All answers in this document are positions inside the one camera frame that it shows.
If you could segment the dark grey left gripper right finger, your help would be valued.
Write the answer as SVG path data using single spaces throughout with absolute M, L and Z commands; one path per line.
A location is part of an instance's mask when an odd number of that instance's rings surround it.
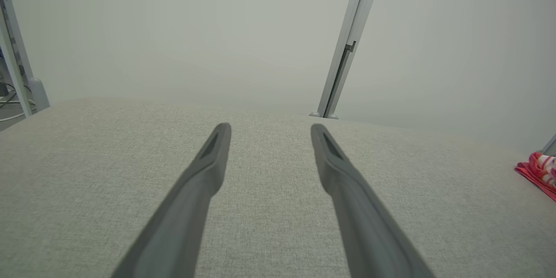
M 353 278 L 432 278 L 432 270 L 322 124 L 311 126 L 318 176 L 331 197 Z

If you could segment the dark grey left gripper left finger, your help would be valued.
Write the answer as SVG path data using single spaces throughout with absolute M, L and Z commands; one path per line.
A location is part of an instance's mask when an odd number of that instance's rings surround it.
M 114 278 L 195 276 L 210 201 L 224 183 L 230 142 L 230 124 L 217 124 L 114 270 Z

